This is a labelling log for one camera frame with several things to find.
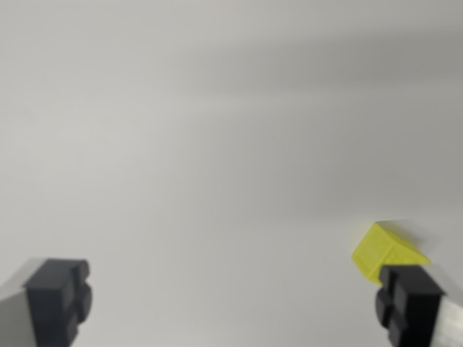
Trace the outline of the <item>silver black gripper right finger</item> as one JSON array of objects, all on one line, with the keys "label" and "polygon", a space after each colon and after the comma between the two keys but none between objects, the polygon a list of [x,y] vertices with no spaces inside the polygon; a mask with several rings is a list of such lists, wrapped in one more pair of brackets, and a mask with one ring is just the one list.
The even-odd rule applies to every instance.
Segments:
[{"label": "silver black gripper right finger", "polygon": [[390,344],[462,345],[462,286],[437,265],[384,265],[375,313]]}]

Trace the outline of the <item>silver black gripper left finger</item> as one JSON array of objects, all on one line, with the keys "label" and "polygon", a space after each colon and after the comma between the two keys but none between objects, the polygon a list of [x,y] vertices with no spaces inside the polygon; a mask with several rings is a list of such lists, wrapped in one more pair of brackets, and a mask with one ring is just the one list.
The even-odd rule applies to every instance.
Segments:
[{"label": "silver black gripper left finger", "polygon": [[1,283],[2,346],[71,346],[93,292],[84,259],[34,257]]}]

